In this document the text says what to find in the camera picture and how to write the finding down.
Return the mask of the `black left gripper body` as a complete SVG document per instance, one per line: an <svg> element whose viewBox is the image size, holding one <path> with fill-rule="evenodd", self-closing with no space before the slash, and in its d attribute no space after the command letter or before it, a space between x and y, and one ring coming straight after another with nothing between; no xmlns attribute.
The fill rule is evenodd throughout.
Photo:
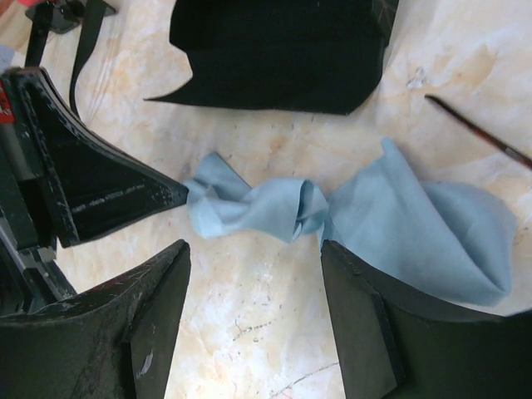
<svg viewBox="0 0 532 399"><path fill-rule="evenodd" d="M17 87L1 74L1 314L35 313L76 295L56 264L57 234L45 201L45 170Z"/></svg>

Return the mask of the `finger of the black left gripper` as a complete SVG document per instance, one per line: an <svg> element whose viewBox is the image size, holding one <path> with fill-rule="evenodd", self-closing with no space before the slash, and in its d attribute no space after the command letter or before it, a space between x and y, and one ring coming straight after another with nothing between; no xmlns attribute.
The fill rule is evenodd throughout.
<svg viewBox="0 0 532 399"><path fill-rule="evenodd" d="M90 131L40 67L15 81L45 170L43 192L57 242L84 244L163 210L183 205L188 190Z"/></svg>

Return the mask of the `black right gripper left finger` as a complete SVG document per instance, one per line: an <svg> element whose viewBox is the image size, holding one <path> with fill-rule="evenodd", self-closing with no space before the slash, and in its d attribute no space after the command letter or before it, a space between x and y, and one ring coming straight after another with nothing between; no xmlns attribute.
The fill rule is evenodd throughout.
<svg viewBox="0 0 532 399"><path fill-rule="evenodd" d="M3 398L162 398L190 281L180 239L33 314L1 318Z"/></svg>

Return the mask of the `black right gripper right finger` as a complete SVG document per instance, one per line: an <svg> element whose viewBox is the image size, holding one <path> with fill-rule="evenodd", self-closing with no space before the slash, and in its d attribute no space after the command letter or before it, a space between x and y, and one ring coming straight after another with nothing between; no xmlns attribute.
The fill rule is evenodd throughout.
<svg viewBox="0 0 532 399"><path fill-rule="evenodd" d="M348 398L528 398L531 314L423 293L335 241L321 265Z"/></svg>

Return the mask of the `light blue cleaning cloth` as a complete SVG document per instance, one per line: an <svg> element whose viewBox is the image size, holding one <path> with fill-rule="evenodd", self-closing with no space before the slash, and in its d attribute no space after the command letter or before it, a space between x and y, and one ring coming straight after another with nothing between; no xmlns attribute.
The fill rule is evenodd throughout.
<svg viewBox="0 0 532 399"><path fill-rule="evenodd" d="M480 306L506 298L517 222L503 201L472 185L419 180L391 140L382 150L330 195L295 178L252 187L207 155L186 182L192 225L206 239L317 234L432 296Z"/></svg>

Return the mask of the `black glasses case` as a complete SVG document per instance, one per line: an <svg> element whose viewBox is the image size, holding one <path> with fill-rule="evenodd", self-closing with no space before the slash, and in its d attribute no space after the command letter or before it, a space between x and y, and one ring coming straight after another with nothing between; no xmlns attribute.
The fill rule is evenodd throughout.
<svg viewBox="0 0 532 399"><path fill-rule="evenodd" d="M192 77L162 96L187 106L347 115L382 79L397 2L178 1L170 43Z"/></svg>

